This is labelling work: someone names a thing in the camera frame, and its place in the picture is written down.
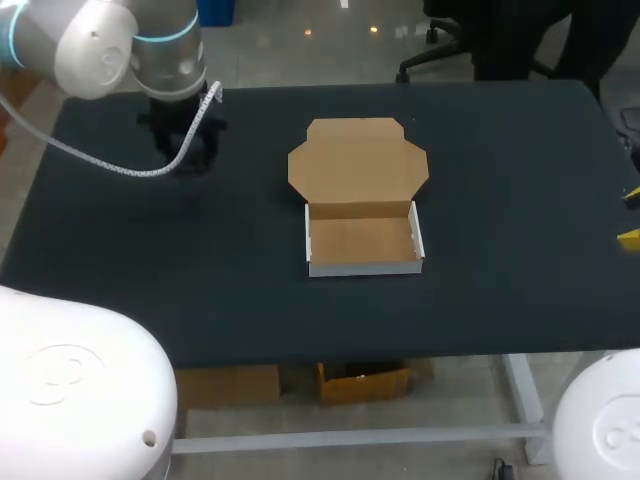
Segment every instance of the gray floor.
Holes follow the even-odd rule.
[[[428,20],[421,0],[237,0],[236,24],[205,29],[208,74],[226,88],[392,82],[403,59],[423,51]],[[370,27],[377,27],[373,33]],[[552,28],[539,52],[557,58],[567,23]],[[469,58],[445,60],[412,72],[414,82],[469,81]],[[127,78],[122,90],[135,90]],[[640,106],[640,28],[604,83],[614,121],[624,106]],[[51,131],[64,95],[41,85],[23,108]],[[19,127],[0,158],[0,259],[44,151]],[[530,356],[545,404],[558,392],[576,354]],[[289,370],[301,379],[302,373]],[[290,393],[277,405],[192,412],[190,437],[402,426],[479,425],[513,420],[499,362],[492,357],[435,360],[435,378],[420,380],[399,401],[320,408],[307,392]],[[517,465],[518,478],[553,479],[549,467],[525,465],[519,442],[469,442],[199,455],[174,462],[172,480],[209,478],[430,478],[487,479],[493,458]]]

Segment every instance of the black table surface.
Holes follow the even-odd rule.
[[[54,135],[155,168],[142,94],[69,100]],[[640,346],[640,178],[571,82],[228,90],[202,178],[48,148],[0,282],[130,316],[176,367]],[[394,117],[427,151],[421,275],[306,277],[287,154],[314,118]]]

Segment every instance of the brown cardboard box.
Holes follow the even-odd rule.
[[[308,202],[309,275],[420,273],[412,197],[428,177],[425,152],[394,119],[314,120],[289,154],[289,183]]]
[[[318,385],[322,403],[350,403],[391,400],[404,395],[409,368],[404,362],[373,364],[318,364]]]
[[[176,370],[181,410],[273,402],[280,398],[276,365]]]
[[[16,108],[20,108],[38,83],[40,83],[40,77],[32,72],[0,72],[0,92]],[[0,108],[0,153],[4,151],[7,144],[4,129],[10,121],[9,114]]]

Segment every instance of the cardboard box under table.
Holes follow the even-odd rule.
[[[289,154],[289,183],[308,202],[309,276],[420,273],[412,198],[428,177],[425,152],[394,119],[314,120]]]

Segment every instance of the box flap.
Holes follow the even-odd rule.
[[[404,138],[393,118],[317,118],[307,128],[307,140],[326,137]]]
[[[314,120],[289,154],[289,182],[310,204],[410,202],[429,177],[426,153],[392,118]]]

